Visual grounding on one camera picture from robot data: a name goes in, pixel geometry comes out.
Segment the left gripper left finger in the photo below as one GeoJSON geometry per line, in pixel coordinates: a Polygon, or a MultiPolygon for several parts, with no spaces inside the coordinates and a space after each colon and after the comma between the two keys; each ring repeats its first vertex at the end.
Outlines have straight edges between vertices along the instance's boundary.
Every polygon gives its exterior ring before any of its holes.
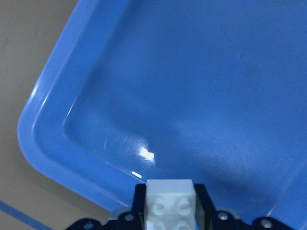
{"type": "Polygon", "coordinates": [[[101,224],[92,218],[82,218],[72,223],[67,230],[144,230],[146,185],[135,186],[132,207],[128,211],[122,211],[115,218],[109,218],[107,223],[101,224]]]}

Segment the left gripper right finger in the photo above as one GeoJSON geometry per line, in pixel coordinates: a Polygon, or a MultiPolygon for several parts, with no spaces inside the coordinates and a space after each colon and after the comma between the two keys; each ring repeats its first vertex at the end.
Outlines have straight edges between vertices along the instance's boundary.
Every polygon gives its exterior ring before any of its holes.
{"type": "Polygon", "coordinates": [[[195,221],[198,230],[290,230],[291,227],[271,217],[259,217],[247,224],[236,214],[217,209],[203,184],[194,184],[195,221]]]}

